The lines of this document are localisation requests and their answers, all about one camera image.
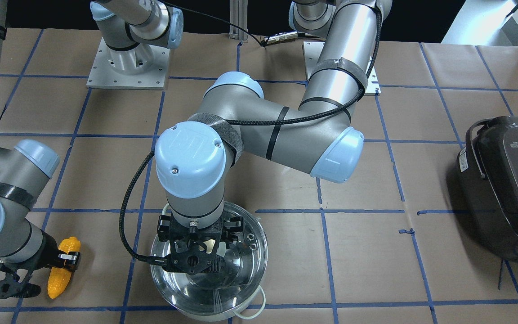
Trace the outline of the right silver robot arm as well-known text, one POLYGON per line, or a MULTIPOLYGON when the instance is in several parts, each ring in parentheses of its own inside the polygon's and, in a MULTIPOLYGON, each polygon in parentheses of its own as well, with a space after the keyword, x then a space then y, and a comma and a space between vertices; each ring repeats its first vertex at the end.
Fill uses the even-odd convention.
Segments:
MULTIPOLYGON (((0 58, 7 10, 8 2, 0 0, 0 58)), ((41 288, 29 280, 42 267, 70 272, 78 267, 79 252, 60 250, 54 238, 26 218, 58 165, 59 156, 38 141, 0 147, 0 299, 39 295, 41 288)))

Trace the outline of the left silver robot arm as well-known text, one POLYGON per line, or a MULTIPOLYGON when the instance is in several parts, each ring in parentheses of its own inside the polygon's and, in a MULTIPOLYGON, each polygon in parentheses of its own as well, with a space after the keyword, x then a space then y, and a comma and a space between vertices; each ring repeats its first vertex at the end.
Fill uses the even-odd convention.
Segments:
POLYGON ((226 72, 205 92, 198 111, 157 139, 154 159, 171 216, 157 234, 167 256, 137 260, 166 271, 195 275, 224 270, 220 242, 243 233, 241 216, 226 215, 224 182, 243 152, 343 183, 354 172, 364 135, 351 126, 380 45, 390 0, 296 0, 290 26, 325 38, 298 108, 265 99, 244 72, 226 72))

